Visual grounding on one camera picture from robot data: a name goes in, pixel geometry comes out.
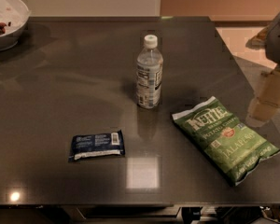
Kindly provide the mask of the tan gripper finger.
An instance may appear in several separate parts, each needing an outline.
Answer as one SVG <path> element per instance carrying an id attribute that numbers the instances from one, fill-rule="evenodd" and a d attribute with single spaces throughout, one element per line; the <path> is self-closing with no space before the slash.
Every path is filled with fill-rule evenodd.
<path id="1" fill-rule="evenodd" d="M 270 72 L 260 74 L 255 96 L 251 100 L 245 122 L 261 127 L 280 110 L 280 64 Z"/>

